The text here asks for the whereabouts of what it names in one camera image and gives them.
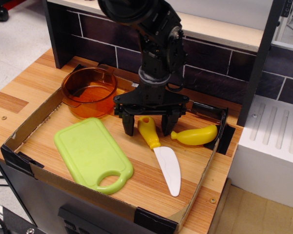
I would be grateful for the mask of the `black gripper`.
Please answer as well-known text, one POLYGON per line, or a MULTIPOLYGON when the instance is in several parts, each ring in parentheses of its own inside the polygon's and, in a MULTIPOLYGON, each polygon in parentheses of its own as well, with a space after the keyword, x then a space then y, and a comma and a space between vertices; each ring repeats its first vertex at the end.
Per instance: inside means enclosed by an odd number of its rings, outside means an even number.
MULTIPOLYGON (((138 72, 140 83, 128 93, 114 98, 114 115, 122 117, 124 131, 133 136, 135 115, 162 115, 176 107, 184 114, 189 97, 167 89, 170 74, 160 78, 138 72)), ((180 115, 178 112, 162 115, 161 127, 164 136, 168 136, 176 126, 180 115)))

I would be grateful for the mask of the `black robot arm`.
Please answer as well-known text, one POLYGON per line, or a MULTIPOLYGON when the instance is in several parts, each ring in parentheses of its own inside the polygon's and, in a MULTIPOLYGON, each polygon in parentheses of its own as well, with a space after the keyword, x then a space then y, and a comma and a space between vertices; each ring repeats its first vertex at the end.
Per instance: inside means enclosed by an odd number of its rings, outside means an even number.
POLYGON ((100 0, 100 9, 114 22, 131 26, 138 32, 142 64, 139 85, 114 98, 114 114, 122 119, 125 133, 133 135, 134 118, 142 115, 162 117, 162 131, 169 135, 186 113, 187 96, 183 86, 171 88, 170 76, 181 83, 181 67, 187 54, 183 46, 181 19, 164 0, 100 0))

